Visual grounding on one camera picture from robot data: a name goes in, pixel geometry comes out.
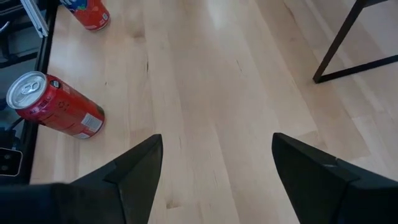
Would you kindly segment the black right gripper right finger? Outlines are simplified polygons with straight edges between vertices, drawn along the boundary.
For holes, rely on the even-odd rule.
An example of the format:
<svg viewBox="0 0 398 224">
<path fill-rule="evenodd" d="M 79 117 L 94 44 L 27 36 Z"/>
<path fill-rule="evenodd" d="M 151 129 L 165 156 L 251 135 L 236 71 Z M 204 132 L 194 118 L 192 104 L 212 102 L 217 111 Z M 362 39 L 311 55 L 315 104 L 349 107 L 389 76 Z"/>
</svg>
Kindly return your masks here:
<svg viewBox="0 0 398 224">
<path fill-rule="evenodd" d="M 397 223 L 397 181 L 283 133 L 272 155 L 300 223 Z"/>
</svg>

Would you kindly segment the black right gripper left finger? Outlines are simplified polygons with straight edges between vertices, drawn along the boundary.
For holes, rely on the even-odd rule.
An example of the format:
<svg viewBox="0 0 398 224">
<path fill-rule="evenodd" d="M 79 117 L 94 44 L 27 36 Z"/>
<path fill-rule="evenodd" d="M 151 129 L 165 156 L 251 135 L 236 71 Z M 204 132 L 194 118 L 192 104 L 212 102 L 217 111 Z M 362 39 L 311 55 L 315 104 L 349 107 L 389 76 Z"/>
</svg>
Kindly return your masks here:
<svg viewBox="0 0 398 224">
<path fill-rule="evenodd" d="M 147 223 L 163 149 L 154 134 L 68 184 L 1 187 L 1 223 Z"/>
</svg>

